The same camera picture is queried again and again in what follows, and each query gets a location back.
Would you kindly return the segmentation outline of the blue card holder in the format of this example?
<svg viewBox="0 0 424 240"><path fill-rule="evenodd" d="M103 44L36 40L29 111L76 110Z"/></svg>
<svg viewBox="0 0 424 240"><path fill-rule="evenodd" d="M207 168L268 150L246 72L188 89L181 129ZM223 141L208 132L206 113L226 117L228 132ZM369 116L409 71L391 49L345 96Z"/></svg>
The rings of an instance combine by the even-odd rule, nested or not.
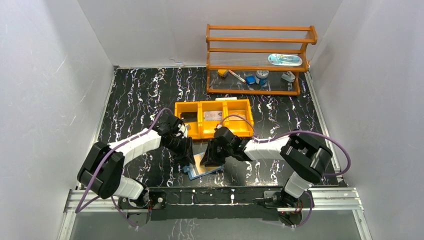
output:
<svg viewBox="0 0 424 240"><path fill-rule="evenodd" d="M188 178L192 181L200 177L221 171L224 168L224 165L220 166L205 166L200 165L201 160L203 159L205 152L194 155L195 164L189 163L183 167L183 172L188 175Z"/></svg>

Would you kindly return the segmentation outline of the orange credit card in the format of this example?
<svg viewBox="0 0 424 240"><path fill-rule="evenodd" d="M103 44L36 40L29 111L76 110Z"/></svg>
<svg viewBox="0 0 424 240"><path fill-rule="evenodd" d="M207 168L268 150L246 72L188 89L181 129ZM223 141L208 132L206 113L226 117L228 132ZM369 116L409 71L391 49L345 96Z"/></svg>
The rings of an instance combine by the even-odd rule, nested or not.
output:
<svg viewBox="0 0 424 240"><path fill-rule="evenodd" d="M200 176L206 174L214 169L212 166L201 165L201 161L204 157L204 152L196 154L194 156L195 164L192 165L193 175Z"/></svg>
<svg viewBox="0 0 424 240"><path fill-rule="evenodd" d="M241 120L239 117L236 117L236 116L240 116L240 117L246 119L246 111L245 110L230 110L228 112L228 114L231 115L229 117L230 120L236 120L236 121Z"/></svg>

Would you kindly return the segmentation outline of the yellow three-compartment bin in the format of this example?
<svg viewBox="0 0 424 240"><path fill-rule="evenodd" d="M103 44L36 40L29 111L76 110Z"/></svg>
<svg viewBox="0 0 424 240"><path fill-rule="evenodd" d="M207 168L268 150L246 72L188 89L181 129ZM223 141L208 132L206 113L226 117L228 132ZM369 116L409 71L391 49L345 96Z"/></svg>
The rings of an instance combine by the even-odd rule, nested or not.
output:
<svg viewBox="0 0 424 240"><path fill-rule="evenodd" d="M194 140L213 138L217 125L229 128L238 137L254 135L248 99L176 102L174 115L184 122L187 135Z"/></svg>

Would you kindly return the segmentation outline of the orange wooden shelf rack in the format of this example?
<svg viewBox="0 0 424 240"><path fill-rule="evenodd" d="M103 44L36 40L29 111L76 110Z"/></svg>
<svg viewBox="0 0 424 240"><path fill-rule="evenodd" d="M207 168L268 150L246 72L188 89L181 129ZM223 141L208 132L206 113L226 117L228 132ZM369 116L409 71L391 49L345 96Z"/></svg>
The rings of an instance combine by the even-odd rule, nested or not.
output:
<svg viewBox="0 0 424 240"><path fill-rule="evenodd" d="M318 42L316 28L310 26L213 25L206 27L206 91L209 94L252 94L298 96L301 93L299 75L309 70L307 48ZM279 66L269 63L270 54L301 57L300 66ZM256 71L269 71L267 84L248 85L231 73L226 78L217 70L232 70L242 78ZM291 71L294 82L282 79Z"/></svg>

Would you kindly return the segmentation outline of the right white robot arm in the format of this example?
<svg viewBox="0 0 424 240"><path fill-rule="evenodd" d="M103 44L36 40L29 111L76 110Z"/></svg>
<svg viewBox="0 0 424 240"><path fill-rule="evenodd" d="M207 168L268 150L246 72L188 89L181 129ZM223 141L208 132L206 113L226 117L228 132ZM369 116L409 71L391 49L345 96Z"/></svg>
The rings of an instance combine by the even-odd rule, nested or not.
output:
<svg viewBox="0 0 424 240"><path fill-rule="evenodd" d="M200 163L203 166L221 166L229 157L241 162L284 160L293 173L280 195L286 206L295 207L303 193L321 181L333 152L316 140L313 132L298 130L283 137L257 139L239 137L224 126L216 128Z"/></svg>

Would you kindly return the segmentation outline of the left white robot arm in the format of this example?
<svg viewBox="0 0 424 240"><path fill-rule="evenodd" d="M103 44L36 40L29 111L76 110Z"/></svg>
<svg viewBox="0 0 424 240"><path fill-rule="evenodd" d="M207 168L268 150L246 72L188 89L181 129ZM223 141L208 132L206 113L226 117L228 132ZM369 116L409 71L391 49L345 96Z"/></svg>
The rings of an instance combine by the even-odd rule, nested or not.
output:
<svg viewBox="0 0 424 240"><path fill-rule="evenodd" d="M193 139L188 135L184 122L170 115L165 121L155 121L118 142L96 142L86 156L77 180L100 198L127 198L137 208L149 203L149 188L136 179L124 177L125 165L135 158L159 148L168 149L173 161L188 165L195 162Z"/></svg>

